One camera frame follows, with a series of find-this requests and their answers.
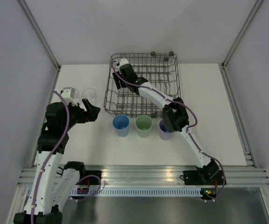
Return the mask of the clear glass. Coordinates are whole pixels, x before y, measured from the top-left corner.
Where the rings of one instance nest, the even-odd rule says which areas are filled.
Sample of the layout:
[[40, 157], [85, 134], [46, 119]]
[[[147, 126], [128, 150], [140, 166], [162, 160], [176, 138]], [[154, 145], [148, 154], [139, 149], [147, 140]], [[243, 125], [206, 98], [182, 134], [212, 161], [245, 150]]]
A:
[[96, 106], [99, 103], [99, 98], [94, 88], [84, 89], [82, 98], [86, 98], [93, 106]]
[[74, 98], [75, 99], [79, 98], [79, 90], [78, 89], [75, 89]]

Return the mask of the blue plastic cup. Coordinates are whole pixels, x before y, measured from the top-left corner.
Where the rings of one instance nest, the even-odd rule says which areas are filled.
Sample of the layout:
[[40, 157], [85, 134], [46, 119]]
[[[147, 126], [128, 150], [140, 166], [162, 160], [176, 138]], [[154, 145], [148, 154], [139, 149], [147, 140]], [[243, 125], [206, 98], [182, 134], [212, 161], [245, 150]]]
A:
[[120, 137], [126, 137], [129, 133], [130, 120], [124, 114], [119, 114], [113, 119], [113, 127]]

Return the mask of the green plastic cup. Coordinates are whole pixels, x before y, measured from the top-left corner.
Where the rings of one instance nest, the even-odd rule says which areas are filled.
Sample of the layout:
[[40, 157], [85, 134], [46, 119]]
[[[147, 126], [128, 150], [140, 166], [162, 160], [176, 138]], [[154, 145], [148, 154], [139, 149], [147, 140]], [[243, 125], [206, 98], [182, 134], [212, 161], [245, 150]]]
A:
[[137, 128], [139, 137], [146, 138], [151, 133], [153, 121], [149, 116], [141, 115], [136, 119], [135, 126]]

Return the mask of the purple plastic cup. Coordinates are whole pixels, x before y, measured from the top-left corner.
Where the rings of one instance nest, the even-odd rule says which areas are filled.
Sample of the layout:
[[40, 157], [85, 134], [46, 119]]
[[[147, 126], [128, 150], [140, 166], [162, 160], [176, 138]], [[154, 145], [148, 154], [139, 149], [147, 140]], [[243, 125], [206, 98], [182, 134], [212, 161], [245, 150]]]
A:
[[169, 140], [172, 137], [172, 132], [167, 129], [163, 119], [159, 123], [159, 136], [162, 140]]

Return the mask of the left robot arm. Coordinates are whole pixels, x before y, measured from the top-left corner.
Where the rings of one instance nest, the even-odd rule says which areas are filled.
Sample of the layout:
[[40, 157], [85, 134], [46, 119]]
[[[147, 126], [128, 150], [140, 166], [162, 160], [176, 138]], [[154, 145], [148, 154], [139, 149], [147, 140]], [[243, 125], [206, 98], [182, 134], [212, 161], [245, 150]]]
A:
[[31, 193], [23, 211], [14, 216], [15, 224], [60, 224], [62, 210], [75, 185], [101, 185], [101, 172], [87, 171], [83, 162], [69, 161], [55, 183], [60, 161], [69, 140], [68, 131], [76, 124], [94, 122], [100, 108], [87, 99], [80, 104], [55, 102], [47, 106], [38, 139], [38, 164]]

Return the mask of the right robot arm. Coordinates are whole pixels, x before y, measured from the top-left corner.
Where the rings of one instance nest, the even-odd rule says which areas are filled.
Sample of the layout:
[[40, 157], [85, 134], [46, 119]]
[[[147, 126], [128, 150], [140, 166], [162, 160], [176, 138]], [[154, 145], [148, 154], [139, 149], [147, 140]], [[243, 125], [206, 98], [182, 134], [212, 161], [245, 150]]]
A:
[[168, 131], [178, 133], [190, 150], [201, 184], [218, 183], [224, 187], [226, 177], [223, 166], [219, 160], [207, 154], [197, 141], [191, 128], [197, 125], [198, 119], [183, 100], [160, 92], [147, 79], [138, 77], [129, 62], [123, 64], [114, 61], [111, 68], [119, 81], [124, 83], [124, 87], [162, 110], [164, 125]]

